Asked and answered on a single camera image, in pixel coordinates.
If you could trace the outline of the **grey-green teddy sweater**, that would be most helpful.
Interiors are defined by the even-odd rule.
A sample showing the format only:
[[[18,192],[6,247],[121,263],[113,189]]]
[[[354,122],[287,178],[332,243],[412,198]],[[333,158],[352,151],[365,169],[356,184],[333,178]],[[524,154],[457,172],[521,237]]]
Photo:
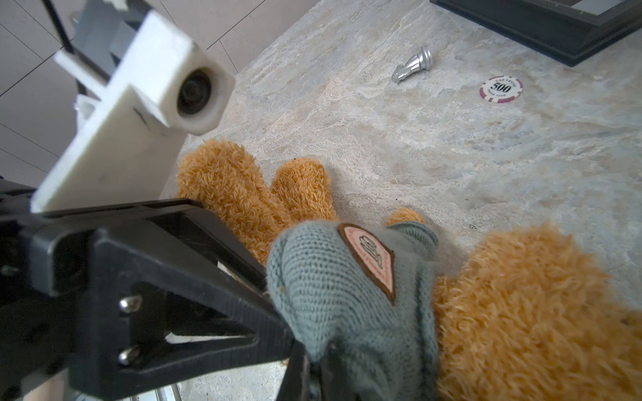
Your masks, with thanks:
[[[304,222],[272,245],[267,288],[313,362],[337,351],[360,399],[434,400],[437,248],[421,222]]]

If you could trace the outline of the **small metal bolt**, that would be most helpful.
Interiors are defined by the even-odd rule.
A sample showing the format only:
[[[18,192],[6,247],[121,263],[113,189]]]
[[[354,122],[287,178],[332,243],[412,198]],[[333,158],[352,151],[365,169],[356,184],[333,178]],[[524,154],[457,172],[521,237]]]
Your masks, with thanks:
[[[411,75],[421,71],[430,71],[433,65],[433,57],[431,51],[422,46],[421,49],[411,56],[404,64],[399,64],[392,74],[392,81],[396,84],[406,80]]]

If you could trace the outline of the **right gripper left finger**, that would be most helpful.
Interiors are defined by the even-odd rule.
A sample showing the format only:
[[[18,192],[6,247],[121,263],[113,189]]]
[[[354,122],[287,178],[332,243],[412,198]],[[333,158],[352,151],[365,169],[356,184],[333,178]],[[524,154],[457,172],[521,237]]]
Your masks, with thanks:
[[[295,343],[277,401],[310,401],[311,363],[304,345]]]

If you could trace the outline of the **small metal nut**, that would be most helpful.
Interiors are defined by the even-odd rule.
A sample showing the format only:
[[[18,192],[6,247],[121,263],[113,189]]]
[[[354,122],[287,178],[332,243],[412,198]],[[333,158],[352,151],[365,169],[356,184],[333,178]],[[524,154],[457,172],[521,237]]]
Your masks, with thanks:
[[[485,81],[479,90],[483,100],[494,104],[505,104],[516,100],[523,93],[523,83],[516,77],[502,75]]]

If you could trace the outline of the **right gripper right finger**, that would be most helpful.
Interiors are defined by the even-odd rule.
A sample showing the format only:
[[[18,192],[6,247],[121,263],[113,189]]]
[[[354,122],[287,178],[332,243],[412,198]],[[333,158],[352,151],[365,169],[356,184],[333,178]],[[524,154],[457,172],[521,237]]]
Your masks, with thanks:
[[[336,344],[329,344],[319,362],[320,399],[323,401],[355,401],[358,398],[348,383],[346,373],[339,360]]]

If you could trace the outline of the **folded black white chessboard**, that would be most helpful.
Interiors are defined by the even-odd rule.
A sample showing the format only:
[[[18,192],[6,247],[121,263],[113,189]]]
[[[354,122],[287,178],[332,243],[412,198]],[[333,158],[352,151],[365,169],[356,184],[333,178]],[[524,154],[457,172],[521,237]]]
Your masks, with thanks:
[[[569,67],[641,29],[639,0],[443,0],[434,4]]]

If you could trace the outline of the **tan teddy bear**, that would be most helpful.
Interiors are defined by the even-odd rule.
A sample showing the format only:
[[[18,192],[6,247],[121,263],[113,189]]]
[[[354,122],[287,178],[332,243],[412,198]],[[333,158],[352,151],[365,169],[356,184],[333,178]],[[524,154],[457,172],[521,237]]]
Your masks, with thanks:
[[[331,179],[317,160],[283,164],[267,183],[226,140],[187,155],[178,194],[215,212],[259,262],[298,223],[336,221]],[[461,272],[434,287],[444,400],[638,400],[641,314],[609,275],[556,227],[485,236]]]

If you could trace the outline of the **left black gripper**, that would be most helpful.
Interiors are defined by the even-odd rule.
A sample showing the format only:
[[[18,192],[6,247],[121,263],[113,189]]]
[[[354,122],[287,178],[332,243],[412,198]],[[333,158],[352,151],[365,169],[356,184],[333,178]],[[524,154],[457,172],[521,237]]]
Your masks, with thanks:
[[[1,184],[1,397],[67,372],[116,400],[289,357],[265,268],[193,200],[31,213]]]

